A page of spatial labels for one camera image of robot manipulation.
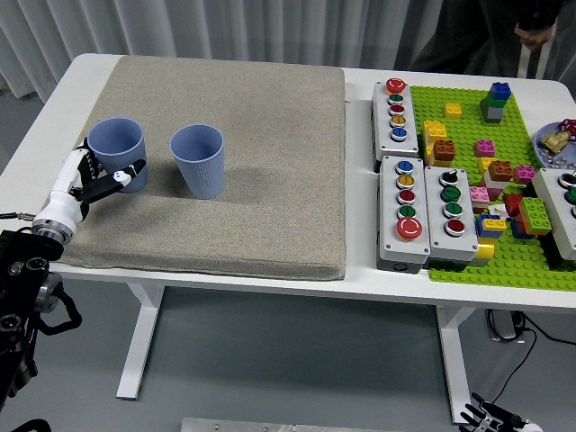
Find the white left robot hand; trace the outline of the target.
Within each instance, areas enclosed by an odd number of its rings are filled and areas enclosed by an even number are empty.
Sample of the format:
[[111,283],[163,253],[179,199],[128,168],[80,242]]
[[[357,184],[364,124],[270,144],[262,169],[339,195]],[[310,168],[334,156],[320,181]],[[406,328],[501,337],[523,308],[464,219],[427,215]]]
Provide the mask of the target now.
[[86,218],[89,205],[139,180],[146,161],[137,157],[106,175],[100,174],[98,165],[87,142],[72,150],[58,173],[46,206],[33,220],[32,230],[55,230],[73,236],[77,224]]

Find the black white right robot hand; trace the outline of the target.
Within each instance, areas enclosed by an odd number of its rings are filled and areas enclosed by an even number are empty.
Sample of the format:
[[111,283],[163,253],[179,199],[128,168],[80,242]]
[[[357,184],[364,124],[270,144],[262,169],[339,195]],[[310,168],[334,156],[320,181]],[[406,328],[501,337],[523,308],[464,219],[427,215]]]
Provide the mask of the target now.
[[475,392],[472,393],[472,398],[478,402],[478,406],[465,404],[466,411],[461,412],[465,424],[458,427],[460,431],[543,432],[543,429],[534,421],[523,419],[518,414],[488,402]]

